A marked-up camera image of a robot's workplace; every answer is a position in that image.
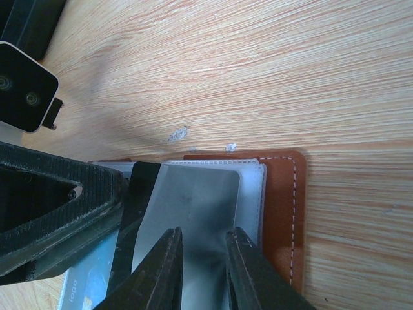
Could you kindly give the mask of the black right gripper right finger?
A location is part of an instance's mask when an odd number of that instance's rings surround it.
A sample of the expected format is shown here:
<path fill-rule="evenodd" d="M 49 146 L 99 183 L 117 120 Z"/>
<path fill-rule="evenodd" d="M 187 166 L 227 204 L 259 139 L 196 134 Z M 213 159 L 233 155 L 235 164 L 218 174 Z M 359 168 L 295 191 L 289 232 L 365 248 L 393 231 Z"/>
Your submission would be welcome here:
<path fill-rule="evenodd" d="M 272 267 L 247 233 L 226 234 L 227 283 L 231 309 L 314 309 Z"/>

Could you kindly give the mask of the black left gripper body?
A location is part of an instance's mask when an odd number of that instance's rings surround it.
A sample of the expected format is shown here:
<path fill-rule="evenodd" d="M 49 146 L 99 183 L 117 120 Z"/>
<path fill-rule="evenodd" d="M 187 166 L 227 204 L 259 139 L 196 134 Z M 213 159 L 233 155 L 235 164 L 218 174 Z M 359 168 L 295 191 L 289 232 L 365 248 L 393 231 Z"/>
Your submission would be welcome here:
<path fill-rule="evenodd" d="M 123 208 L 120 207 L 111 214 L 104 215 L 91 226 L 53 246 L 42 256 L 31 259 L 21 267 L 2 276 L 1 285 L 44 280 L 63 274 L 68 268 L 90 254 L 99 242 L 119 227 L 122 214 Z"/>

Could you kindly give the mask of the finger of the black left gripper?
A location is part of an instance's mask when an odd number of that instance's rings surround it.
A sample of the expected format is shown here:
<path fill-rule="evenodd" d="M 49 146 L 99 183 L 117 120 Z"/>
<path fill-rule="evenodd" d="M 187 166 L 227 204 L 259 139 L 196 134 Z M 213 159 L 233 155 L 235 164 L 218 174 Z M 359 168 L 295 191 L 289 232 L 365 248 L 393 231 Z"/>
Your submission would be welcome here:
<path fill-rule="evenodd" d="M 106 167 L 1 144 L 1 257 L 34 254 L 111 213 L 123 176 Z"/>

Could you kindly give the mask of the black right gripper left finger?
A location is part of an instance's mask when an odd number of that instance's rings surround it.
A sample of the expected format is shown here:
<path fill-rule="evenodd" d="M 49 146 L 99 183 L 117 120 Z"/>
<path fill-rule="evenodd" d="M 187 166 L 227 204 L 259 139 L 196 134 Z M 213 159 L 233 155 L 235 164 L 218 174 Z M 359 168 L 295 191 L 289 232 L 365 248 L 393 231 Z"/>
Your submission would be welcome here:
<path fill-rule="evenodd" d="M 135 271 L 97 309 L 180 309 L 183 239 L 180 227 L 167 229 Z"/>

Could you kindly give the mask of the brown leather card holder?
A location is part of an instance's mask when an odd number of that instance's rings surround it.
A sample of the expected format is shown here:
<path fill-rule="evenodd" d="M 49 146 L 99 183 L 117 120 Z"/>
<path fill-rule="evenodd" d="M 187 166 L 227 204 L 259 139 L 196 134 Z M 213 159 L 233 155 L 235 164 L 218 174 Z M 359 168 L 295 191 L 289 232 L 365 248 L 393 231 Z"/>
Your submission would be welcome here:
<path fill-rule="evenodd" d="M 226 234 L 240 227 L 302 295 L 306 165 L 301 155 L 205 155 L 160 165 L 137 232 L 132 273 L 167 229 L 180 227 L 180 309 L 231 309 Z"/>

